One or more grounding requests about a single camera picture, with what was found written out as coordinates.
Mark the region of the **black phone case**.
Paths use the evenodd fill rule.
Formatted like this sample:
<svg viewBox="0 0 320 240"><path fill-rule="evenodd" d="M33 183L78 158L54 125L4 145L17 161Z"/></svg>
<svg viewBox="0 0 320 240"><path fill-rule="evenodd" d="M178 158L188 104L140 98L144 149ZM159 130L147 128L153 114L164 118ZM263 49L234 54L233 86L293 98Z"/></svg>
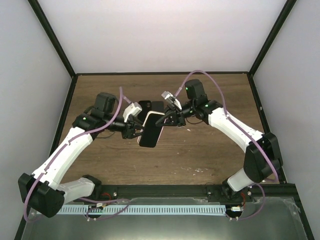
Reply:
<svg viewBox="0 0 320 240"><path fill-rule="evenodd" d="M150 100L140 100L138 104L141 106L142 111L137 115L137 119L143 123L148 112L152 109L152 102Z"/></svg>

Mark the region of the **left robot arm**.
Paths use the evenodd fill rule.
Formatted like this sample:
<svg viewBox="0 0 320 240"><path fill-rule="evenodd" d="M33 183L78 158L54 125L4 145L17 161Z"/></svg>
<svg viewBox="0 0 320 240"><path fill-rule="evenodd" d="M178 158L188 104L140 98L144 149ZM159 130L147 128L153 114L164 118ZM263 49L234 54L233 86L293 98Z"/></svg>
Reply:
<svg viewBox="0 0 320 240"><path fill-rule="evenodd" d="M51 218L69 202L78 199L97 202L101 198L102 182L91 175L68 183L61 183L61 180L80 153L105 130L120 132L124 139L138 137L136 130L143 127L136 117L143 109L137 102L130 101L122 115L119 115L122 101L126 100L123 94L116 97L105 92L99 93L94 105L75 119L65 139L49 158L32 174L24 173L19 177L18 187L26 221L30 220L29 209Z"/></svg>

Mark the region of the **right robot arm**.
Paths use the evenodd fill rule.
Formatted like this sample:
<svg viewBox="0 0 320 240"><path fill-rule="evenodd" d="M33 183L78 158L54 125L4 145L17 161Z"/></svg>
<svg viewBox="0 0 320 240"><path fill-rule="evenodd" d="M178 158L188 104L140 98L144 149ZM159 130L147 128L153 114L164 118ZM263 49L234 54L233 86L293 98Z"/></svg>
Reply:
<svg viewBox="0 0 320 240"><path fill-rule="evenodd" d="M224 133L243 150L243 167L222 183L225 200L232 202L244 188L278 174L283 160L278 139L273 133L249 127L231 115L221 103L209 100L199 79L188 80L184 87L188 98L185 104L168 91L162 93L168 105L156 126L181 127L186 125L187 118L196 117Z"/></svg>

